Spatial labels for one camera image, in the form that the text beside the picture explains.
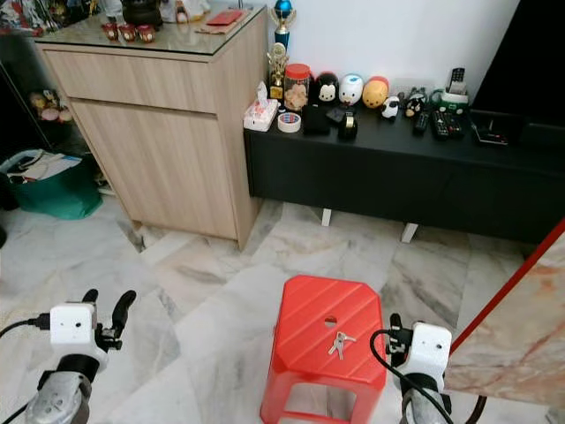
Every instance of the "stool handle hole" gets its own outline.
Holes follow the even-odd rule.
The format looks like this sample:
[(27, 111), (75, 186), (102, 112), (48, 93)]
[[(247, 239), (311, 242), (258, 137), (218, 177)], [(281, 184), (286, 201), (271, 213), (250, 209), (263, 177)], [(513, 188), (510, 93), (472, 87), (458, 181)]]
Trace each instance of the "stool handle hole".
[(324, 320), (324, 324), (326, 324), (326, 327), (331, 329), (332, 327), (335, 327), (335, 325), (337, 324), (337, 318), (335, 318), (333, 315), (327, 316), (326, 319)]

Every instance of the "wooden cabinet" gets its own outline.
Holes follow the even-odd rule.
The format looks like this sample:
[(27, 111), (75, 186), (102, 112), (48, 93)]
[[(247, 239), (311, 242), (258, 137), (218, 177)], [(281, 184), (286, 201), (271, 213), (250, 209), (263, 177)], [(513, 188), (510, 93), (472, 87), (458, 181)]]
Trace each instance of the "wooden cabinet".
[(85, 101), (72, 108), (132, 219), (236, 238), (215, 117)]
[(69, 97), (215, 112), (206, 63), (68, 51), (45, 55)]
[[(267, 75), (266, 8), (250, 13), (224, 44), (165, 24), (151, 49), (101, 47), (90, 19), (80, 34), (70, 27), (37, 41), (133, 221), (245, 244), (259, 203), (248, 189), (243, 115)], [(67, 42), (73, 37), (93, 45)], [(213, 52), (170, 48), (185, 44)]]

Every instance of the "tv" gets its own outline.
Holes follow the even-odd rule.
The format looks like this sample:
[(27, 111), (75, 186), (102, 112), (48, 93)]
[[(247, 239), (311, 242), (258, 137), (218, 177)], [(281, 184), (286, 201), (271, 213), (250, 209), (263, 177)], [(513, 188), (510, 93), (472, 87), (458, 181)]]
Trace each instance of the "tv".
[(565, 148), (565, 32), (554, 0), (521, 0), (471, 106), (517, 144)]

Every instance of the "table leg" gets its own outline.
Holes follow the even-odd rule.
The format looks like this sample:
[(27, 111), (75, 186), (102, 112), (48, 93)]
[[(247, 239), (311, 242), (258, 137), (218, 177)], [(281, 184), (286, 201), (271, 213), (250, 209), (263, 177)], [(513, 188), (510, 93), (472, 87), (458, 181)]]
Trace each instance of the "table leg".
[(332, 217), (332, 209), (324, 208), (324, 211), (321, 214), (321, 226), (329, 227), (329, 220), (331, 217)]
[(400, 241), (402, 241), (403, 243), (410, 243), (417, 229), (418, 229), (417, 223), (406, 223), (406, 226), (404, 227), (403, 235), (400, 237)]

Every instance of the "keys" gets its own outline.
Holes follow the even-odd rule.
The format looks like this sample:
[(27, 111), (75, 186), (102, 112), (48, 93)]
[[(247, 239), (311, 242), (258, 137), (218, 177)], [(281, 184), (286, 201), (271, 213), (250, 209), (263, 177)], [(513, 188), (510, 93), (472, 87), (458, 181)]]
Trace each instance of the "keys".
[(339, 359), (343, 360), (343, 340), (341, 340), (339, 337), (335, 338), (334, 344), (329, 348), (328, 355), (331, 355), (335, 351), (337, 351)]
[(335, 336), (334, 344), (332, 344), (332, 347), (329, 348), (328, 355), (331, 355), (335, 351), (337, 351), (339, 359), (343, 360), (343, 345), (345, 342), (357, 342), (357, 339), (349, 337), (342, 331), (338, 331), (337, 335)]

